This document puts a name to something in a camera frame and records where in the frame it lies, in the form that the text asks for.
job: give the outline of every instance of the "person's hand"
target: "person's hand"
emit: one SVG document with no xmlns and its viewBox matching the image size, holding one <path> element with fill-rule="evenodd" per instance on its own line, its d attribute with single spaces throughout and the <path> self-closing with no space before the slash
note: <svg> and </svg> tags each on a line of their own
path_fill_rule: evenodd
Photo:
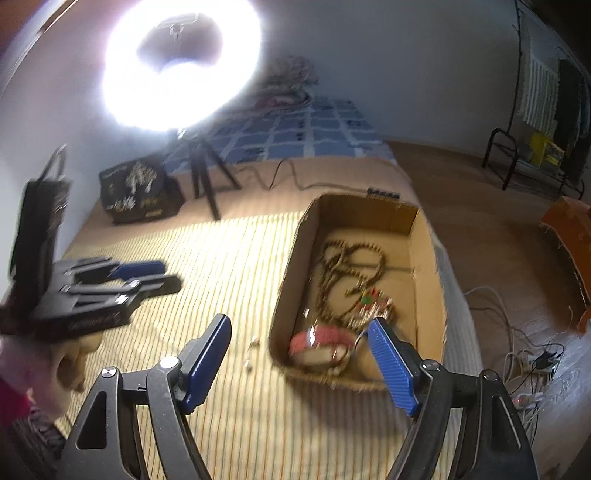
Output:
<svg viewBox="0 0 591 480">
<path fill-rule="evenodd" d="M 29 395 L 51 419 L 66 412 L 72 391 L 84 390 L 86 357 L 102 332 L 57 344 L 0 336 L 0 377 L 19 395 Z"/>
</svg>

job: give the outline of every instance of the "red cloth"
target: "red cloth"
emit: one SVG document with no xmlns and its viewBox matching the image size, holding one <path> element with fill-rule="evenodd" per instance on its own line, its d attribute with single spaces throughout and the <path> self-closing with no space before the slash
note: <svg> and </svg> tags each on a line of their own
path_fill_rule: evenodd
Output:
<svg viewBox="0 0 591 480">
<path fill-rule="evenodd" d="M 336 326 L 315 325 L 294 335 L 290 342 L 290 356 L 308 350 L 308 348 L 327 345 L 345 345 L 351 350 L 354 344 L 348 330 Z"/>
<path fill-rule="evenodd" d="M 28 397 L 15 392 L 0 378 L 0 426 L 8 427 L 13 421 L 27 417 L 30 412 Z"/>
</svg>

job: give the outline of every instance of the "metal screw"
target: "metal screw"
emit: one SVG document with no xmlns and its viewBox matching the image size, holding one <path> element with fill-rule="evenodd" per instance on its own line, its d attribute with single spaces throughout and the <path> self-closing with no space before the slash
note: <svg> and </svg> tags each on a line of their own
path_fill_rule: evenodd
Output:
<svg viewBox="0 0 591 480">
<path fill-rule="evenodd" d="M 178 363 L 178 358 L 175 357 L 174 355 L 171 355 L 171 356 L 164 357 L 160 361 L 160 366 L 162 368 L 172 368 L 172 367 L 176 367 L 177 363 Z"/>
<path fill-rule="evenodd" d="M 486 378 L 487 380 L 499 380 L 499 374 L 497 372 L 495 372 L 494 370 L 484 370 L 484 372 L 482 373 L 482 376 L 484 378 Z"/>
<path fill-rule="evenodd" d="M 115 367 L 107 367 L 107 368 L 104 368 L 100 372 L 100 374 L 103 378 L 111 378 L 116 373 L 117 373 L 117 369 Z"/>
<path fill-rule="evenodd" d="M 430 372 L 434 372 L 435 370 L 439 370 L 439 363 L 435 360 L 425 360 L 423 361 L 423 368 Z"/>
</svg>

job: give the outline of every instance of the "cardboard box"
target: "cardboard box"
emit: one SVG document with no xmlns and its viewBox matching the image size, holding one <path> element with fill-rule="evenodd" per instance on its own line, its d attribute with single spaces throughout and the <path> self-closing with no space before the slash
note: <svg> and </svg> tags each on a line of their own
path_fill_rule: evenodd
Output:
<svg viewBox="0 0 591 480">
<path fill-rule="evenodd" d="M 274 364 L 291 378 L 357 391 L 385 390 L 383 382 L 364 379 L 353 366 L 341 376 L 332 377 L 290 365 L 291 338 L 316 320 L 320 254 L 327 239 L 370 242 L 384 250 L 387 268 L 375 287 L 394 301 L 397 333 L 412 343 L 423 358 L 441 361 L 447 312 L 431 228 L 422 210 L 396 200 L 325 194 L 310 205 L 295 236 L 269 333 Z M 367 274 L 375 269 L 377 256 L 360 250 L 351 260 L 353 268 Z M 329 297 L 334 312 L 345 311 L 355 302 L 357 297 L 347 299 L 344 292 L 356 283 L 355 278 L 345 277 L 334 286 Z M 305 319 L 306 308 L 310 314 Z"/>
</svg>

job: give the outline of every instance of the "bedding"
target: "bedding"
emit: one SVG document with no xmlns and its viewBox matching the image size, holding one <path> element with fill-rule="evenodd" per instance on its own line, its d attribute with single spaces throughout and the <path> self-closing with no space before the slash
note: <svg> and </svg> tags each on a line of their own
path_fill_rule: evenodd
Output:
<svg viewBox="0 0 591 480">
<path fill-rule="evenodd" d="M 380 157 L 395 163 L 392 151 L 351 100 L 318 97 L 300 108 L 220 114 L 206 131 L 229 164 L 323 155 Z M 189 170 L 182 148 L 165 160 L 168 173 Z"/>
</svg>

